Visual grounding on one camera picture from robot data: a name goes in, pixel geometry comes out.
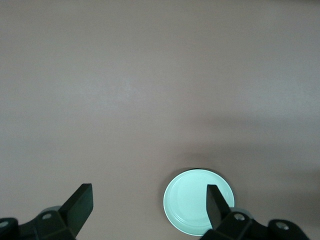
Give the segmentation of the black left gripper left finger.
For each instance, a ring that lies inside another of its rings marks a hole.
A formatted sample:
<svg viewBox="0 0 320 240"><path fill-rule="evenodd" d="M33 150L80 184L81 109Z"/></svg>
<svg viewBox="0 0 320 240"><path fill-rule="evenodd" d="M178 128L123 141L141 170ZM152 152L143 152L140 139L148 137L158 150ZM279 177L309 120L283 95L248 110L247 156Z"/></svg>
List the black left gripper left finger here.
<svg viewBox="0 0 320 240"><path fill-rule="evenodd" d="M75 240L94 208L93 186L83 183L61 206L41 211L27 223L0 219L2 240Z"/></svg>

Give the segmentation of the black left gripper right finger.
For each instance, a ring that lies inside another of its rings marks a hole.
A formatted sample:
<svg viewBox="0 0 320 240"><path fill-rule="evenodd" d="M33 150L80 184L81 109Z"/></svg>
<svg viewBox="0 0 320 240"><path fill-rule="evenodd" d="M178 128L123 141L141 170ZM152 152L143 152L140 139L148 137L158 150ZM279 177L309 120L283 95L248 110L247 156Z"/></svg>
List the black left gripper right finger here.
<svg viewBox="0 0 320 240"><path fill-rule="evenodd" d="M309 237L295 223L273 219L264 226L243 211L231 209L217 185L208 185L206 212L212 229L204 240L308 240Z"/></svg>

